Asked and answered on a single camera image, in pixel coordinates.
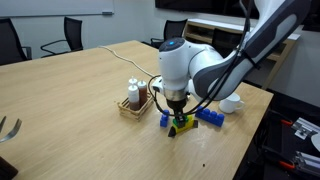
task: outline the white cable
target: white cable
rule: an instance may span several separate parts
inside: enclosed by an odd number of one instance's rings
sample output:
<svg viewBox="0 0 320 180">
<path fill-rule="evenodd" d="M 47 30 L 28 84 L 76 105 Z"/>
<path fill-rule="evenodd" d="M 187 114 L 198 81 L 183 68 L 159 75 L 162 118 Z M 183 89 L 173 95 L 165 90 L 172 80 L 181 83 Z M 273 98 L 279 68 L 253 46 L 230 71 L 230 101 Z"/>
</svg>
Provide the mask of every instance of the white cable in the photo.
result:
<svg viewBox="0 0 320 180">
<path fill-rule="evenodd" d="M 141 68 L 137 63 L 135 63 L 134 61 L 132 61 L 132 60 L 130 60 L 130 59 L 127 59 L 127 58 L 124 58 L 124 57 L 122 57 L 122 56 L 119 56 L 114 50 L 109 49 L 109 48 L 106 47 L 106 46 L 99 46 L 99 48 L 107 49 L 107 50 L 110 51 L 113 55 L 115 55 L 117 58 L 132 63 L 133 65 L 135 65 L 138 69 L 140 69 L 142 72 L 144 72 L 144 73 L 147 74 L 148 76 L 154 77 L 153 74 L 151 74 L 151 73 L 147 72 L 146 70 L 142 69 L 142 68 Z"/>
</svg>

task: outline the cabinet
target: cabinet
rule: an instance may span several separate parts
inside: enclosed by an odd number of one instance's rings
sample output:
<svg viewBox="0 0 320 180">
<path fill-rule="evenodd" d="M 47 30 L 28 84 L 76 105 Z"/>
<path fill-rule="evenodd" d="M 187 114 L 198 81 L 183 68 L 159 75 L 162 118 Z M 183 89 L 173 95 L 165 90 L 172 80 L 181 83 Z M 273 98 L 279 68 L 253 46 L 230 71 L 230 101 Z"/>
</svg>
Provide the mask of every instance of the cabinet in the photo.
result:
<svg viewBox="0 0 320 180">
<path fill-rule="evenodd" d="M 208 21 L 202 19 L 189 19 L 186 23 L 184 38 L 188 41 L 194 43 L 206 43 L 211 44 L 213 30 L 219 28 L 224 31 L 229 31 L 233 33 L 242 33 L 243 26 L 233 25 L 215 21 Z M 283 41 L 278 49 L 276 49 L 272 54 L 270 54 L 267 59 L 275 62 L 273 68 L 271 69 L 268 77 L 262 84 L 262 89 L 267 89 L 271 84 L 274 76 L 279 71 L 281 65 L 286 60 L 288 54 L 293 48 L 295 42 L 298 40 L 300 35 L 291 34 L 285 41 Z"/>
</svg>

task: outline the wooden table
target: wooden table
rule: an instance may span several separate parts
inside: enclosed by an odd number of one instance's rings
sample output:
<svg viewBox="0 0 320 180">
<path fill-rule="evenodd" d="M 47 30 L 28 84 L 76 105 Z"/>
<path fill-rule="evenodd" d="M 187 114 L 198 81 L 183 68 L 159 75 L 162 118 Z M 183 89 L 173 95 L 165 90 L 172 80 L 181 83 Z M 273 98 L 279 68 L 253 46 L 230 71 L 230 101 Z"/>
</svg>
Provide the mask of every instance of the wooden table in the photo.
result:
<svg viewBox="0 0 320 180">
<path fill-rule="evenodd" d="M 137 41 L 109 47 L 158 73 L 156 49 Z M 102 48 L 0 67 L 2 135 L 22 120 L 18 135 L 0 144 L 19 170 L 15 179 L 232 179 L 272 94 L 242 83 L 236 92 L 246 106 L 222 128 L 200 120 L 168 138 L 154 105 L 140 122 L 119 115 L 132 75 L 149 80 Z M 210 109 L 221 113 L 217 102 Z"/>
</svg>

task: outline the black office chair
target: black office chair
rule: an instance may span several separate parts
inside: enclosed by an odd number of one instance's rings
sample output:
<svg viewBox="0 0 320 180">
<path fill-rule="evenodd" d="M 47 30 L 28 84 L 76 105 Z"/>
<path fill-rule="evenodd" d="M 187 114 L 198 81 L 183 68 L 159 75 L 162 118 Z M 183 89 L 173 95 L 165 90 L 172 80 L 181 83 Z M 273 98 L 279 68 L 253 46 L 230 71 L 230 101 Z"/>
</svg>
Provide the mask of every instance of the black office chair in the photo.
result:
<svg viewBox="0 0 320 180">
<path fill-rule="evenodd" d="M 50 53 L 49 55 L 43 56 L 43 57 L 48 57 L 48 56 L 54 56 L 58 54 L 64 54 L 64 53 L 69 53 L 69 52 L 74 52 L 74 51 L 80 51 L 83 50 L 82 46 L 82 40 L 81 40 L 81 25 L 82 21 L 76 20 L 76 19 L 71 19 L 68 17 L 64 18 L 64 35 L 66 39 L 63 40 L 57 40 L 48 44 L 45 44 L 41 46 L 41 50 L 46 51 Z M 70 47 L 70 51 L 64 51 L 64 52 L 53 52 L 45 47 L 59 43 L 59 42 L 64 42 L 66 41 Z"/>
<path fill-rule="evenodd" d="M 11 19 L 0 19 L 0 66 L 31 60 L 31 47 L 22 47 Z"/>
<path fill-rule="evenodd" d="M 184 26 L 186 25 L 186 22 L 187 22 L 187 19 L 183 21 L 167 20 L 164 26 L 164 31 L 163 31 L 164 39 L 151 38 L 151 46 L 159 49 L 161 44 L 167 39 L 174 38 L 174 37 L 182 37 L 182 33 L 184 30 Z"/>
<path fill-rule="evenodd" d="M 214 29 L 211 45 L 225 58 L 239 45 L 241 37 L 240 33 Z"/>
</svg>

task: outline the wall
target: wall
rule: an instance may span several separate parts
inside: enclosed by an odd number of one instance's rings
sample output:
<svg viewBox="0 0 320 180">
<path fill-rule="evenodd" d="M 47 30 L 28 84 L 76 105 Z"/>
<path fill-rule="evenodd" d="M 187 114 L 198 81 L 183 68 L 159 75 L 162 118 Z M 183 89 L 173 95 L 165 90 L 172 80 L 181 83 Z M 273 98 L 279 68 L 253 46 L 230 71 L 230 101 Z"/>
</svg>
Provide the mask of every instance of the wall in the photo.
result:
<svg viewBox="0 0 320 180">
<path fill-rule="evenodd" d="M 113 16 L 75 16 L 83 20 L 85 49 L 128 40 L 150 42 L 162 38 L 167 19 L 201 18 L 232 24 L 244 24 L 241 18 L 185 13 L 155 8 L 154 0 L 114 0 Z M 34 58 L 45 55 L 40 46 L 63 39 L 63 17 L 13 18 L 23 45 L 32 46 Z M 271 84 L 271 89 L 320 107 L 320 36 L 316 32 L 297 31 L 301 37 Z M 55 47 L 67 49 L 67 46 Z"/>
</svg>

